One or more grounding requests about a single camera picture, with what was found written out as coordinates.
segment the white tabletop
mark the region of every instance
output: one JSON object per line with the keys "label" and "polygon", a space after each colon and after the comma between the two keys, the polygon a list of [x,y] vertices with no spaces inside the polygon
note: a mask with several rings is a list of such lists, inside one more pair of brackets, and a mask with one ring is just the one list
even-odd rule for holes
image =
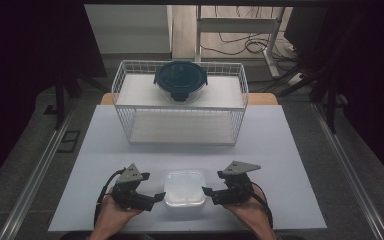
{"label": "white tabletop", "polygon": [[[326,228],[281,106],[248,106],[235,146],[131,145],[113,106],[97,106],[49,231],[93,229],[98,195],[116,170],[135,163],[151,174],[137,191],[153,196],[172,170],[196,169],[207,187],[225,189],[217,171],[233,160],[261,165],[248,173],[266,193],[275,229]],[[244,227],[207,198],[195,214],[176,214],[164,202],[133,218],[124,232],[236,231]]]}

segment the human hand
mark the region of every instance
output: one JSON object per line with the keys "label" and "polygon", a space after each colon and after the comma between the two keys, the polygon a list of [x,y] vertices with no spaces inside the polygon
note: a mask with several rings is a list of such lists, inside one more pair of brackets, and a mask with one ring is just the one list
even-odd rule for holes
{"label": "human hand", "polygon": [[111,192],[112,189],[102,201],[101,211],[90,240],[108,239],[122,229],[130,219],[143,212],[143,210],[120,208],[111,196]]}
{"label": "human hand", "polygon": [[[255,183],[252,184],[254,193],[257,194],[263,201],[267,202],[263,191]],[[223,205],[224,208],[231,211],[236,218],[260,240],[276,239],[276,234],[270,227],[269,218],[264,207],[253,197],[250,197],[246,202],[235,205]]]}

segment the plastic container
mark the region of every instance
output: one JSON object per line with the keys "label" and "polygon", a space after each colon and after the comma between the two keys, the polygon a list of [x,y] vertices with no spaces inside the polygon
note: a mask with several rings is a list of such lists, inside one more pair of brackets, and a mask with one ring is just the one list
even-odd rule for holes
{"label": "plastic container", "polygon": [[171,171],[165,178],[164,201],[174,212],[195,211],[205,202],[205,186],[204,174],[199,170]]}
{"label": "plastic container", "polygon": [[199,97],[204,85],[208,85],[207,72],[195,63],[175,61],[158,69],[154,84],[168,101],[188,104]]}

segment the cable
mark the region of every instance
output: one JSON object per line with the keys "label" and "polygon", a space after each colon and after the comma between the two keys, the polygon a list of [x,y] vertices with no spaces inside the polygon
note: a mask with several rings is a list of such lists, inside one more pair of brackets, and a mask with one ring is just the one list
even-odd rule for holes
{"label": "cable", "polygon": [[260,8],[261,8],[261,7],[258,7],[258,8],[257,8],[257,13],[255,14],[255,18],[258,18],[258,12],[260,11]]}
{"label": "cable", "polygon": [[96,224],[96,220],[98,220],[99,212],[101,211],[102,200],[104,199],[105,195],[107,195],[106,193],[107,193],[108,185],[111,183],[111,181],[113,180],[113,178],[115,176],[117,176],[118,174],[122,174],[124,172],[124,170],[126,170],[126,168],[124,168],[123,170],[118,170],[117,172],[113,173],[113,175],[111,175],[111,177],[108,179],[107,183],[105,183],[104,187],[102,187],[102,190],[101,190],[101,193],[99,194],[98,200],[96,200],[95,216],[93,218],[93,225],[94,226]]}
{"label": "cable", "polygon": [[218,14],[220,14],[220,17],[221,17],[221,13],[220,11],[218,10],[218,6],[214,6],[214,13],[216,15],[216,17],[218,17]]}
{"label": "cable", "polygon": [[[260,53],[260,52],[263,52],[267,48],[266,43],[268,43],[268,40],[266,40],[266,39],[251,39],[251,38],[249,38],[245,42],[245,49],[247,49],[248,52],[250,52],[250,53]],[[249,46],[251,46],[251,45],[258,45],[260,47],[260,49],[257,51],[253,51],[253,50],[249,49]]]}
{"label": "cable", "polygon": [[242,53],[242,52],[244,52],[246,50],[246,48],[244,48],[241,51],[236,52],[236,53],[228,53],[228,52],[222,52],[220,50],[213,49],[213,48],[206,48],[206,47],[203,47],[202,45],[200,45],[200,46],[201,46],[202,49],[205,49],[205,50],[208,50],[208,51],[218,52],[218,53],[221,53],[221,54],[231,55],[231,56],[238,55],[238,54],[240,54],[240,53]]}
{"label": "cable", "polygon": [[238,17],[241,17],[241,13],[239,12],[239,6],[236,6],[236,15],[238,15]]}
{"label": "cable", "polygon": [[253,91],[250,91],[250,92],[267,92],[269,89],[276,89],[278,88],[279,86],[289,82],[291,80],[291,78],[289,78],[293,73],[295,73],[296,71],[298,71],[299,69],[301,69],[301,64],[297,64],[295,65],[293,68],[291,68],[289,71],[287,71],[285,74],[283,74],[280,78],[276,78],[276,79],[273,79],[272,80],[272,84],[270,84],[269,86],[267,87],[262,87],[262,88],[258,88],[258,89],[255,89]]}
{"label": "cable", "polygon": [[251,12],[254,12],[254,7],[251,7],[251,9],[246,13],[245,18],[248,17],[248,14]]}
{"label": "cable", "polygon": [[257,200],[258,203],[260,203],[260,205],[263,207],[263,210],[264,212],[267,214],[267,217],[269,219],[269,224],[270,224],[270,227],[273,228],[273,215],[272,215],[272,212],[269,208],[269,205],[267,204],[267,197],[266,195],[264,194],[264,191],[263,189],[261,189],[260,186],[258,186],[258,184],[256,183],[253,183],[251,182],[251,187],[252,187],[252,184],[254,184],[255,186],[257,186],[260,190],[261,190],[261,193],[263,193],[263,196],[264,198],[266,199],[266,201],[264,201],[260,196],[258,196],[255,192],[254,192],[254,188],[252,187],[252,191],[250,189],[247,189],[246,187],[243,187],[235,182],[231,182],[231,181],[228,181],[225,179],[225,183],[226,185],[232,185],[232,186],[235,186],[237,189],[240,189],[240,190],[245,190],[246,193],[248,193],[252,198],[254,198],[255,200]]}
{"label": "cable", "polygon": [[245,39],[249,39],[250,37],[255,37],[255,36],[258,36],[258,35],[261,35],[262,33],[256,33],[254,35],[251,35],[251,36],[246,36],[246,37],[243,37],[243,38],[238,38],[238,39],[234,39],[234,40],[224,40],[222,37],[221,37],[221,34],[220,34],[220,40],[224,43],[232,43],[232,42],[239,42],[239,41],[242,41],[242,40],[245,40]]}

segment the clear plastic container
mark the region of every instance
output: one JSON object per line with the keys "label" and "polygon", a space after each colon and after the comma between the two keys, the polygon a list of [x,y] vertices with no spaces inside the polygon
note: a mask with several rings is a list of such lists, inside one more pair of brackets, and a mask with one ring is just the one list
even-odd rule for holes
{"label": "clear plastic container", "polygon": [[164,183],[164,201],[171,210],[196,210],[201,207],[206,196],[204,174],[199,170],[171,171]]}

